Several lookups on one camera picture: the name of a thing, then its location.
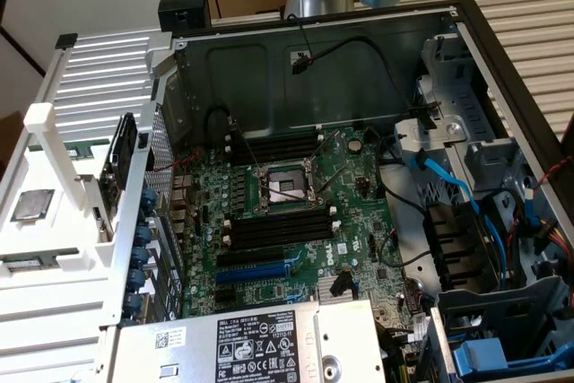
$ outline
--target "motherboard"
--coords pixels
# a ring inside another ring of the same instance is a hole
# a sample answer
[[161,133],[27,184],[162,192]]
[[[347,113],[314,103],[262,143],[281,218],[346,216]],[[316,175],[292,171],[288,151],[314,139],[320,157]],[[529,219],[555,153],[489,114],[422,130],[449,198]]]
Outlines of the motherboard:
[[[382,248],[394,232],[375,141],[353,127],[313,136],[316,153],[300,160],[270,160],[257,141],[243,159],[198,149],[179,157],[171,218],[186,256],[184,318],[354,297],[370,300],[383,326],[410,324],[417,304],[403,271],[381,262],[401,257],[395,241]],[[335,297],[341,273],[352,288]]]

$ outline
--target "power supply label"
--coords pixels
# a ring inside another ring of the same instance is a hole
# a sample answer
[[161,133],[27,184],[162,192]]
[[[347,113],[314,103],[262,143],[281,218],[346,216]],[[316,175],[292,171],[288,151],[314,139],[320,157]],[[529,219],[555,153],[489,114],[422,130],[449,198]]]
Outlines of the power supply label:
[[217,322],[217,383],[300,381],[295,312]]

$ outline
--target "green circuit board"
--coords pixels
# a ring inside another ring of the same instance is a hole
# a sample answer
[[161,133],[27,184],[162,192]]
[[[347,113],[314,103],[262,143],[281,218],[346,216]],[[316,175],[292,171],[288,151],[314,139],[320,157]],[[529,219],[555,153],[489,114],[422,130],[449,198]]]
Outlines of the green circuit board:
[[[323,133],[330,136],[314,162],[315,189],[318,190],[339,169],[346,166],[324,192],[323,204],[335,206],[336,219],[341,222],[340,230],[332,239],[317,240],[285,246],[286,258],[297,258],[291,275],[284,279],[269,279],[251,283],[235,283],[237,301],[231,305],[215,302],[213,292],[218,272],[216,258],[226,253],[222,244],[223,219],[226,213],[237,211],[234,202],[234,183],[238,176],[245,179],[245,202],[240,217],[265,217],[257,208],[260,206],[257,178],[253,175],[257,167],[233,168],[215,152],[208,153],[203,160],[186,169],[190,180],[199,183],[194,207],[208,211],[208,220],[202,225],[201,234],[196,235],[193,226],[186,228],[183,249],[186,256],[187,279],[184,287],[182,315],[184,318],[211,315],[229,308],[256,305],[300,302],[317,298],[317,283],[325,277],[334,277],[345,268],[351,268],[353,280],[359,288],[359,298],[369,299],[377,319],[385,326],[407,326],[410,314],[406,306],[397,306],[396,295],[404,292],[404,275],[401,269],[384,266],[379,258],[370,253],[369,238],[374,237],[378,254],[386,260],[401,262],[398,249],[388,245],[381,250],[382,241],[393,230],[391,215],[386,199],[375,197],[375,154],[374,144],[362,144],[359,154],[351,154],[348,143],[352,139],[363,142],[363,132],[352,127],[327,129]],[[285,169],[290,163],[284,163]],[[176,175],[183,175],[180,169]],[[357,189],[357,178],[369,181],[367,193]],[[295,211],[315,207],[310,203],[293,202],[270,206],[269,213]]]

